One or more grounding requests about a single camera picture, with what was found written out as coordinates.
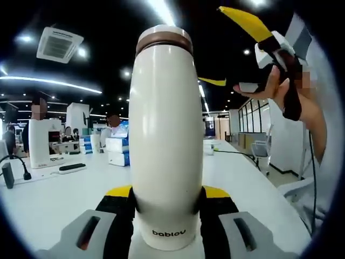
floor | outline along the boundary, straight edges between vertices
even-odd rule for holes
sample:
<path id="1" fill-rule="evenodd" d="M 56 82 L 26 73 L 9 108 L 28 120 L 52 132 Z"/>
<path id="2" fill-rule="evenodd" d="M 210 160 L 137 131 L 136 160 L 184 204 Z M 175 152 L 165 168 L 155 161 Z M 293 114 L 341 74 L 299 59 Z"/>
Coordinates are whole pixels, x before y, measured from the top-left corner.
<path id="1" fill-rule="evenodd" d="M 245 153 L 245 151 L 238 145 L 236 145 L 235 143 L 230 143 L 235 149 L 238 150 L 238 152 L 243 152 Z M 253 165 L 255 165 L 255 163 L 248 157 L 246 157 L 248 159 L 248 161 L 250 161 Z M 284 185 L 287 183 L 291 183 L 291 182 L 297 182 L 298 178 L 291 174 L 291 173 L 287 173 L 287 174 L 281 174 L 279 173 L 277 170 L 275 170 L 272 166 L 269 166 L 268 168 L 269 171 L 269 175 L 267 176 L 267 178 L 269 179 L 269 181 L 276 187 L 280 186 L 280 185 Z"/>

brown lid band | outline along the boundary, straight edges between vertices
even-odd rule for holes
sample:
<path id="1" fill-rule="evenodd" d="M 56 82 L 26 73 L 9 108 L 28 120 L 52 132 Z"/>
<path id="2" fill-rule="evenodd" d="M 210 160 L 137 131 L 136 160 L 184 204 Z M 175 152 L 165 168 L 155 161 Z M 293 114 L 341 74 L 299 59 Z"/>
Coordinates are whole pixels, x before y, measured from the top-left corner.
<path id="1" fill-rule="evenodd" d="M 136 46 L 135 56 L 148 47 L 163 44 L 181 47 L 193 55 L 192 43 L 185 37 L 170 31 L 160 31 L 143 37 Z"/>

ceiling air conditioner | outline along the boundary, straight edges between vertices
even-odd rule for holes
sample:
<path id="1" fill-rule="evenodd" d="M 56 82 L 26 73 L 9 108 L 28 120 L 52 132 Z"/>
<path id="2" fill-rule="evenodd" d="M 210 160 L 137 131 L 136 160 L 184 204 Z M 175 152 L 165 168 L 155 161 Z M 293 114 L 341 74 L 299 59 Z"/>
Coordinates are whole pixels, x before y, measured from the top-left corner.
<path id="1" fill-rule="evenodd" d="M 83 40 L 82 36 L 68 31 L 46 27 L 36 57 L 67 64 Z"/>

cable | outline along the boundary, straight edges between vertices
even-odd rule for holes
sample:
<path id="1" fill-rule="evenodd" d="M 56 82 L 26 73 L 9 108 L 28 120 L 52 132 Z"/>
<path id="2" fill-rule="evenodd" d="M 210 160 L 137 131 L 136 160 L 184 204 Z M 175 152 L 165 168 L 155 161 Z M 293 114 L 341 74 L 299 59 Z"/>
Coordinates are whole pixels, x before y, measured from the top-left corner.
<path id="1" fill-rule="evenodd" d="M 312 163 L 313 163 L 313 177 L 314 177 L 314 208 L 313 208 L 313 221 L 312 221 L 312 235 L 315 232 L 315 218 L 316 218 L 316 196 L 318 194 L 316 189 L 316 172 L 315 172 L 315 161 L 314 161 L 314 152 L 313 152 L 313 145 L 312 145 L 312 134 L 309 131 L 309 144 L 310 144 L 310 152 L 312 154 Z"/>
<path id="2" fill-rule="evenodd" d="M 253 155 L 249 155 L 249 154 L 246 154 L 246 153 L 242 153 L 242 152 L 235 152 L 235 151 L 223 151 L 223 150 L 214 150 L 215 152 L 222 152 L 222 153 L 234 153 L 234 154 L 242 154 L 242 155 L 245 155 L 247 157 L 249 157 L 253 162 L 254 164 L 256 165 L 256 167 L 260 170 L 260 167 L 259 167 L 259 161 L 258 162 L 255 162 L 255 157 Z"/>
<path id="3" fill-rule="evenodd" d="M 24 180 L 30 180 L 31 179 L 31 174 L 27 171 L 26 165 L 25 165 L 23 159 L 21 159 L 20 157 L 18 157 L 16 155 L 6 155 L 6 156 L 4 156 L 3 158 L 0 159 L 0 163 L 2 161 L 4 161 L 6 158 L 18 158 L 22 162 L 22 165 L 24 167 L 24 174 L 23 174 Z"/>

finger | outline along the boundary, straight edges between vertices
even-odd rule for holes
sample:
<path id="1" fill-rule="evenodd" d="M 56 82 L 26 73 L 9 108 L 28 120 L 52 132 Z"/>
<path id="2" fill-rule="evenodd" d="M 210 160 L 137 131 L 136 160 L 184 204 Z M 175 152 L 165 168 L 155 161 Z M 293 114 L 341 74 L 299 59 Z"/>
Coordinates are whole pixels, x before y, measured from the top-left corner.
<path id="1" fill-rule="evenodd" d="M 281 110 L 284 109 L 284 96 L 290 87 L 290 79 L 286 78 L 284 82 L 278 87 L 277 93 L 274 97 L 275 103 L 279 106 Z"/>
<path id="2" fill-rule="evenodd" d="M 279 86 L 279 77 L 280 71 L 278 67 L 274 65 L 272 67 L 270 75 L 268 76 L 265 91 L 269 91 L 270 93 L 272 92 L 273 94 L 275 88 Z"/>
<path id="3" fill-rule="evenodd" d="M 235 85 L 233 87 L 233 89 L 241 94 L 242 96 L 245 96 L 245 97 L 249 97 L 249 98 L 252 98 L 252 99 L 267 99 L 267 96 L 266 96 L 266 93 L 265 92 L 259 92 L 259 93 L 246 93 L 246 92 L 242 92 L 239 88 L 239 85 Z"/>

